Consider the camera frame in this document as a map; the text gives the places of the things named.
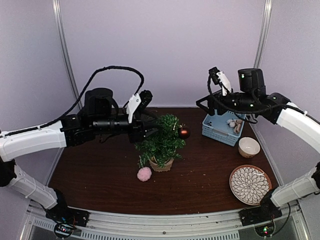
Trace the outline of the small green christmas tree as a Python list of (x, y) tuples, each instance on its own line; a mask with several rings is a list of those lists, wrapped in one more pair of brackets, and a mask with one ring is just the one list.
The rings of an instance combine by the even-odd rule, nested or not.
[(177, 116), (161, 115), (155, 123), (160, 126), (160, 130), (135, 145), (145, 166), (149, 164), (152, 157), (158, 163), (164, 163), (171, 158), (180, 158), (181, 155), (177, 153), (177, 150), (186, 145), (186, 140), (178, 136), (178, 127), (184, 124), (180, 123)]

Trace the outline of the brown shiny ball ornament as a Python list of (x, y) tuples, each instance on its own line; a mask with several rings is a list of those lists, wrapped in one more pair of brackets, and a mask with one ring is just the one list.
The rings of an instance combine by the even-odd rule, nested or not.
[(178, 137), (182, 140), (186, 140), (191, 135), (191, 130), (186, 125), (180, 125), (177, 129)]

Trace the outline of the burlap tree pot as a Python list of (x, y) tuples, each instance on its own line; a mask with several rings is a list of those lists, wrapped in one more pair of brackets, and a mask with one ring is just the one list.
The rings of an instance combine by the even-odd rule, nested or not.
[(156, 159), (154, 157), (152, 157), (149, 160), (149, 164), (151, 166), (151, 168), (155, 171), (155, 172), (168, 172), (171, 170), (172, 165), (173, 165), (174, 159), (170, 158), (167, 161), (163, 162), (163, 163), (158, 163), (156, 162)]

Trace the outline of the pink pompom ornament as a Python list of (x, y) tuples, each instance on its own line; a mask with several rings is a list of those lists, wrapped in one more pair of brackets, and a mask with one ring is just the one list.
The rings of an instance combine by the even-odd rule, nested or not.
[(141, 156), (139, 156), (138, 166), (139, 170), (136, 174), (138, 180), (140, 180), (141, 182), (148, 181), (152, 176), (152, 170), (148, 166), (145, 166)]

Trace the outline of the white cotton boll ornament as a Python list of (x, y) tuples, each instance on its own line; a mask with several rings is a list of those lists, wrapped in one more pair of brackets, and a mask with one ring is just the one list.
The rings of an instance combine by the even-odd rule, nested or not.
[(228, 119), (226, 123), (229, 125), (230, 128), (234, 128), (237, 125), (237, 122), (233, 119)]

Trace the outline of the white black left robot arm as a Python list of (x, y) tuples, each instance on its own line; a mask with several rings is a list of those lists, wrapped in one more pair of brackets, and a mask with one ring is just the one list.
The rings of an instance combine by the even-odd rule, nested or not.
[(77, 114), (63, 116), (48, 126), (1, 133), (1, 187), (12, 188), (39, 203), (61, 222), (69, 221), (72, 211), (63, 194), (25, 173), (15, 159), (44, 150), (79, 146), (102, 135), (127, 134), (131, 143), (141, 142), (159, 129), (155, 123), (141, 119), (152, 98), (149, 90), (135, 93), (129, 99), (125, 112), (120, 113), (113, 91), (95, 88), (85, 93), (84, 106)]

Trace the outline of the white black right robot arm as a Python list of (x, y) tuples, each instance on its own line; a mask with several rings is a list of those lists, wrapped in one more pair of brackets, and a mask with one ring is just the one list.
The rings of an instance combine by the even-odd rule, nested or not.
[[(280, 93), (267, 94), (263, 71), (260, 68), (238, 70), (240, 92), (234, 92), (225, 73), (217, 67), (208, 71), (209, 94), (196, 101), (196, 105), (210, 116), (235, 114), (262, 116), (274, 125), (285, 128), (320, 150), (320, 123), (306, 111), (298, 108)], [(320, 166), (283, 186), (270, 190), (256, 210), (259, 220), (268, 220), (279, 208), (291, 201), (320, 193)]]

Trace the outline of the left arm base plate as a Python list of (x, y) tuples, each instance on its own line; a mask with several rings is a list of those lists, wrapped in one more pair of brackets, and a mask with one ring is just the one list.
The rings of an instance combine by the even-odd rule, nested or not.
[(80, 210), (75, 208), (44, 208), (46, 217), (53, 220), (57, 224), (67, 224), (72, 227), (86, 227), (90, 213), (86, 210)]

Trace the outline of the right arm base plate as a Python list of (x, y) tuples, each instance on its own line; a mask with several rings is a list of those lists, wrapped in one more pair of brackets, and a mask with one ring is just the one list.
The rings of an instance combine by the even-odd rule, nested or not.
[(242, 226), (256, 225), (272, 219), (280, 218), (282, 211), (273, 206), (260, 205), (253, 208), (245, 208), (239, 211)]

